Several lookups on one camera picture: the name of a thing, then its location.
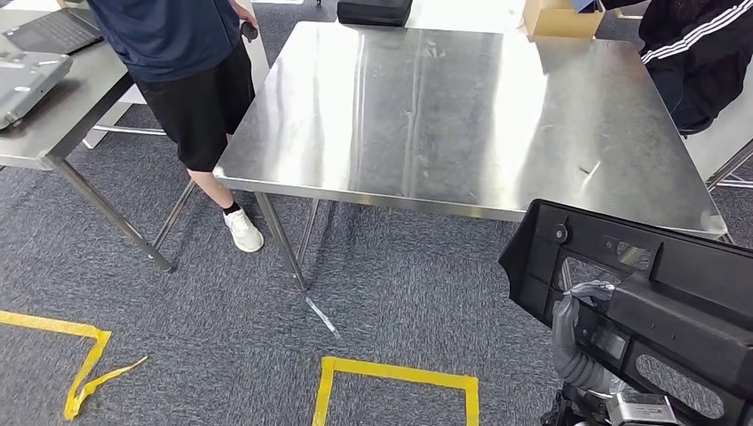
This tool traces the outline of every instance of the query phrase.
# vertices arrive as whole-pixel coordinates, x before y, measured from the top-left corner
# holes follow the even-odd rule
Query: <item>black shorts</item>
[[[189,170],[212,171],[254,99],[243,43],[215,67],[170,82],[134,79]]]

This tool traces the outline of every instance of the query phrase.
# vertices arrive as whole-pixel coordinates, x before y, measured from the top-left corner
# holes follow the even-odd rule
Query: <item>clear tape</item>
[[[315,304],[313,304],[313,301],[311,298],[306,298],[306,303],[311,306],[311,309],[313,309],[314,312],[316,312],[317,315],[319,315],[319,318],[321,318],[322,321],[324,321],[324,325],[329,328],[329,331],[332,332],[333,335],[335,335],[336,339],[340,338],[340,333],[337,332],[337,329],[334,325],[332,325],[332,321],[329,320],[329,317],[324,314],[319,308],[316,307]]]

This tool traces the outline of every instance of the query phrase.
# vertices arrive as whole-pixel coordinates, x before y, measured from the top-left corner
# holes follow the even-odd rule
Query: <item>laptop keyboard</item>
[[[75,18],[61,12],[46,14],[27,25],[38,31],[40,35],[55,40],[66,52],[75,51],[99,39],[99,34],[89,31],[75,22]]]

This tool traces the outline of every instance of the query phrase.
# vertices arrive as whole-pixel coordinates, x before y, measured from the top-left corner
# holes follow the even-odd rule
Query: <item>floor marking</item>
[[[78,395],[75,394],[83,379],[86,378],[92,368],[97,364],[99,358],[102,356],[102,352],[105,350],[107,341],[110,340],[112,334],[106,330],[100,330],[94,326],[88,324],[78,324],[75,322],[61,321],[59,319],[49,319],[41,317],[32,317],[30,315],[23,315],[20,313],[13,313],[7,311],[0,311],[0,324],[8,324],[17,327],[33,328],[37,330],[53,331],[55,333],[63,333],[66,335],[78,335],[81,337],[90,337],[94,339],[94,345],[89,349],[89,353],[86,354],[86,358],[83,360],[83,365],[79,368],[75,374],[73,382],[68,388],[68,394],[66,395],[66,405],[63,408],[63,415],[66,420],[72,420],[78,415],[81,409],[83,401],[89,397],[94,391],[104,382],[117,377],[125,373],[126,371],[134,368],[138,364],[144,362],[147,357],[140,359],[139,361],[114,371],[101,375],[96,379],[87,382],[83,385]]]
[[[329,396],[332,393],[332,382],[336,371],[461,389],[465,391],[465,425],[479,425],[479,379],[476,377],[450,375],[436,371],[390,366],[353,359],[324,357],[321,359],[321,379],[319,381],[319,391],[316,395],[312,426],[324,426],[327,420]]]

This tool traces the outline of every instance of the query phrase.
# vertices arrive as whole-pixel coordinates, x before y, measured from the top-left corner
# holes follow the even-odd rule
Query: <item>black bag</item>
[[[403,27],[413,0],[340,0],[337,19],[341,24]]]

